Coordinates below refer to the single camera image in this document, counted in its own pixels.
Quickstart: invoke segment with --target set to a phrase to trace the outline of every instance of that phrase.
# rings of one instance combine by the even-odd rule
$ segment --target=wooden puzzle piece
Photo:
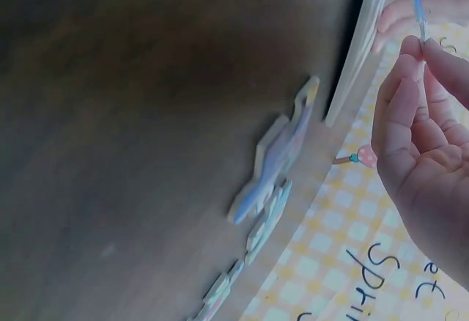
[[[259,214],[269,198],[277,177],[295,162],[303,144],[319,88],[318,77],[310,78],[295,98],[291,119],[280,116],[256,147],[253,178],[234,198],[228,218],[241,223],[251,212]]]
[[[273,230],[284,213],[291,189],[292,181],[285,180],[281,185],[281,190],[274,191],[274,195],[272,195],[269,205],[264,209],[264,214],[267,216],[265,219],[265,225],[259,231],[254,231],[254,229],[256,229],[256,227],[254,227],[253,232],[251,233],[252,236],[256,237],[256,244],[254,245],[248,242],[248,252],[244,260],[247,265],[252,264],[264,247],[264,244],[272,235]]]
[[[210,321],[228,298],[232,285],[243,271],[243,268],[244,261],[238,259],[227,274],[221,273],[204,296],[204,305],[195,318],[189,317],[186,321]]]

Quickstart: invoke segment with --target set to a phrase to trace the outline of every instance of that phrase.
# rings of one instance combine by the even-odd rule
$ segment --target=wooden table
[[[317,74],[292,171],[315,171],[317,182],[297,180],[287,208],[304,214],[379,61],[327,128],[350,0],[1,2],[1,320],[197,312],[243,255],[250,226],[226,214],[256,141]],[[267,244],[265,254],[281,250]],[[237,320],[253,297],[243,284],[259,288],[269,268],[247,269],[216,319]]]

